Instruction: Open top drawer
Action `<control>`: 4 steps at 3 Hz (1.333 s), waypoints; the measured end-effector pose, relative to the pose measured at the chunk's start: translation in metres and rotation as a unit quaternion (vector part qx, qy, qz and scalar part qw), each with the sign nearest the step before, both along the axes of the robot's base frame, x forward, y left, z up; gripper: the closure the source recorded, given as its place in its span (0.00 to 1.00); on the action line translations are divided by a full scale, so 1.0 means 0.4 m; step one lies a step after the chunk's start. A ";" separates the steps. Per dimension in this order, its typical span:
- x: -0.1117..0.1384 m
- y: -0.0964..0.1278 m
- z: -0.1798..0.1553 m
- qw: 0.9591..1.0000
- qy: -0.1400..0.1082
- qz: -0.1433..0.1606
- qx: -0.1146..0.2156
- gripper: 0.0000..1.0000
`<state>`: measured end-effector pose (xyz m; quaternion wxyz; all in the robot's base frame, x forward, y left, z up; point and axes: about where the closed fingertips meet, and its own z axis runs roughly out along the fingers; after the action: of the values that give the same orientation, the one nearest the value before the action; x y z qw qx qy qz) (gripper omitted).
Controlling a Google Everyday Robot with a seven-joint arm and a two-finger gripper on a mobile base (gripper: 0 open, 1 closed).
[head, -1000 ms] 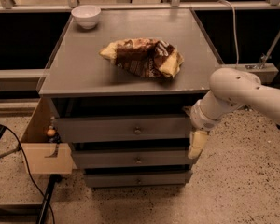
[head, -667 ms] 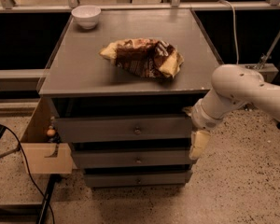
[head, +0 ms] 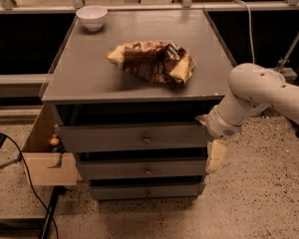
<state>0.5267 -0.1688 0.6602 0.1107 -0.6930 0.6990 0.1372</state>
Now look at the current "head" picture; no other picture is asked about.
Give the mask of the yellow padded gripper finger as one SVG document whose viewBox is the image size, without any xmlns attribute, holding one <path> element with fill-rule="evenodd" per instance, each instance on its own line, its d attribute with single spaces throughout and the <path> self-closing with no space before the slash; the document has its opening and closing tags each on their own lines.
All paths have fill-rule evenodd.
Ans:
<svg viewBox="0 0 299 239">
<path fill-rule="evenodd" d="M 207 160 L 205 171 L 214 173 L 226 157 L 228 142 L 224 139 L 215 139 L 207 143 Z"/>
<path fill-rule="evenodd" d="M 208 115 L 199 115 L 195 119 L 199 121 L 202 125 L 207 125 Z"/>
</svg>

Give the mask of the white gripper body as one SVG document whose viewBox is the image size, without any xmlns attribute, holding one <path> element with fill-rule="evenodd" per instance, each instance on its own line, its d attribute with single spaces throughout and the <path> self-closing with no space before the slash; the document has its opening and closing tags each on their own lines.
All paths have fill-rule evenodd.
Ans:
<svg viewBox="0 0 299 239">
<path fill-rule="evenodd" d="M 241 130 L 241 125 L 232 125 L 219 114 L 217 107 L 213 107 L 207 115 L 206 129 L 214 138 L 232 139 Z"/>
</svg>

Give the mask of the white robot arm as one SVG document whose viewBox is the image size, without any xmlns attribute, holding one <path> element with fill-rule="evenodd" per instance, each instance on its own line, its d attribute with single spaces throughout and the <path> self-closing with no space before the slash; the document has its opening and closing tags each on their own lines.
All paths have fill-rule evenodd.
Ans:
<svg viewBox="0 0 299 239">
<path fill-rule="evenodd" d="M 207 143 L 207 174 L 220 167 L 228 142 L 241 131 L 246 119 L 272 107 L 299 125 L 299 87 L 288 84 L 277 71 L 241 64 L 229 73 L 228 85 L 221 102 L 207 115 L 195 118 L 213 138 Z"/>
</svg>

